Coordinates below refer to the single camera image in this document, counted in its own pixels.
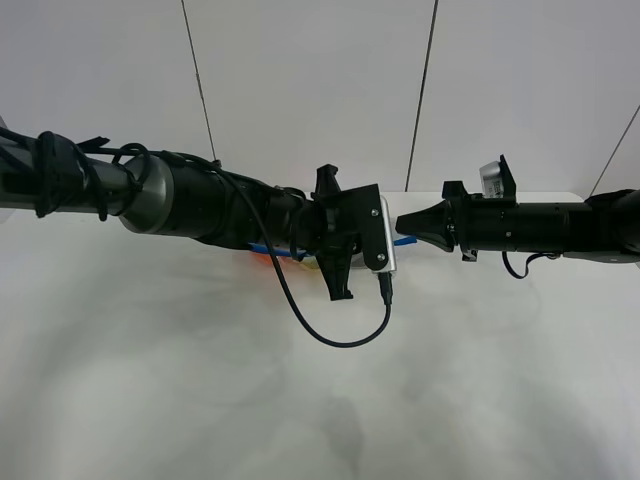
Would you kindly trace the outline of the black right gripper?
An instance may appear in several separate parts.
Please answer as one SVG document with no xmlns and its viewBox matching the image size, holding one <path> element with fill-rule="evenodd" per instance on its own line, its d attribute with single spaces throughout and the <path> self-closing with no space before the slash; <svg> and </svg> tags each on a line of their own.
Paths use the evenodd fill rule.
<svg viewBox="0 0 640 480">
<path fill-rule="evenodd" d="M 463 262 L 476 262 L 479 251 L 504 251 L 508 246 L 506 213 L 515 207 L 515 182 L 490 181 L 500 186 L 500 196 L 470 194 L 461 181 L 446 181 L 442 197 L 445 201 L 428 208 L 399 215 L 395 230 L 415 237 L 438 249 L 451 253 L 460 247 Z"/>
</svg>

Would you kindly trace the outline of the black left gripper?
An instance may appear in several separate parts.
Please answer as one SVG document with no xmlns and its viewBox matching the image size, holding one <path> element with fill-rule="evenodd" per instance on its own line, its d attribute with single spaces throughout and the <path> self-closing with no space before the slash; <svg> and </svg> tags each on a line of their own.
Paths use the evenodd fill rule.
<svg viewBox="0 0 640 480">
<path fill-rule="evenodd" d="M 294 213 L 294 252 L 315 257 L 331 301 L 350 300 L 352 259 L 360 254 L 366 268 L 383 270 L 383 199 L 377 185 L 342 190 L 338 168 L 316 170 L 314 191 Z"/>
</svg>

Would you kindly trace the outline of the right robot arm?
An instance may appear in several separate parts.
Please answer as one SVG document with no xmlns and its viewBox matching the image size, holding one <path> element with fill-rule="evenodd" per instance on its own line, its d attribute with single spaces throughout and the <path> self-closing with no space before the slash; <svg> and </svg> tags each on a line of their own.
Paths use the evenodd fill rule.
<svg viewBox="0 0 640 480">
<path fill-rule="evenodd" d="M 639 261 L 639 192 L 619 190 L 580 202 L 520 203 L 470 194 L 447 181 L 443 200 L 401 215 L 395 230 L 468 261 L 481 251 L 520 252 L 599 263 Z"/>
</svg>

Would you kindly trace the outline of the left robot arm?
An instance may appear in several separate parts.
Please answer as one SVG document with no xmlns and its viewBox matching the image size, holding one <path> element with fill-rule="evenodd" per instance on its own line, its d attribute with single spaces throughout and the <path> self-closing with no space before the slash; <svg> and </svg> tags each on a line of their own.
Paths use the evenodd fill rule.
<svg viewBox="0 0 640 480">
<path fill-rule="evenodd" d="M 388 213 L 376 185 L 339 187 L 332 165 L 317 189 L 271 186 L 218 162 L 138 143 L 112 149 L 103 137 L 81 143 L 44 132 L 1 132 L 1 204 L 38 217 L 56 212 L 114 216 L 132 232 L 185 237 L 206 245 L 282 249 L 315 257 L 329 295 L 350 297 L 352 257 L 375 273 L 393 268 Z"/>
</svg>

